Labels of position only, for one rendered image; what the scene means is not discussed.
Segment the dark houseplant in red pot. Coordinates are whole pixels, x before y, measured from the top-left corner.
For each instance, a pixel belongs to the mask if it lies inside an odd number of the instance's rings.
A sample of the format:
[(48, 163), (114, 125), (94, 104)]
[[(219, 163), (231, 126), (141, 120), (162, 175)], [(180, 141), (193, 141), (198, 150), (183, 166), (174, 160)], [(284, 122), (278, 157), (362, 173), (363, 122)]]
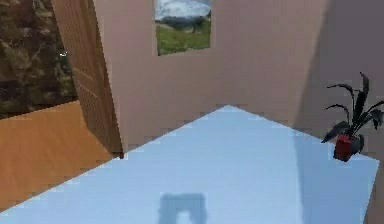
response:
[(369, 109), (365, 109), (365, 103), (370, 90), (370, 80), (364, 74), (362, 77), (362, 89), (353, 89), (348, 84), (334, 84), (330, 88), (346, 89), (352, 99), (352, 112), (342, 104), (333, 104), (326, 107), (342, 108), (346, 115), (346, 119), (336, 123), (324, 136), (322, 143), (327, 143), (336, 138), (336, 143), (333, 152), (333, 158), (343, 162), (348, 162), (353, 155), (360, 154), (365, 146), (365, 138), (359, 134), (360, 129), (368, 122), (372, 122), (375, 129), (378, 129), (384, 124), (384, 110), (379, 109), (379, 106), (384, 105), (384, 100), (372, 105)]

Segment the window with landscape view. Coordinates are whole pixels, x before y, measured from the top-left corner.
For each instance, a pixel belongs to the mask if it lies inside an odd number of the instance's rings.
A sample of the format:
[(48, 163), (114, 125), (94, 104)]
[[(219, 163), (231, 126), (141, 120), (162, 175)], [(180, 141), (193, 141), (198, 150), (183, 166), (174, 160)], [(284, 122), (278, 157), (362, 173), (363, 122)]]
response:
[(158, 56), (211, 45), (212, 0), (154, 0)]

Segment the brown wooden room door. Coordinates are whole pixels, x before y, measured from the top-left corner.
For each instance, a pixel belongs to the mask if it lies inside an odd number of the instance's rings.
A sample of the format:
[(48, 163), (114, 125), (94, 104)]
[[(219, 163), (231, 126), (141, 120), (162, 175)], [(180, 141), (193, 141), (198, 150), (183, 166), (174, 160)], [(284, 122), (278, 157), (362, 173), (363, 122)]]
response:
[(124, 158), (93, 0), (52, 0), (85, 123), (113, 157)]

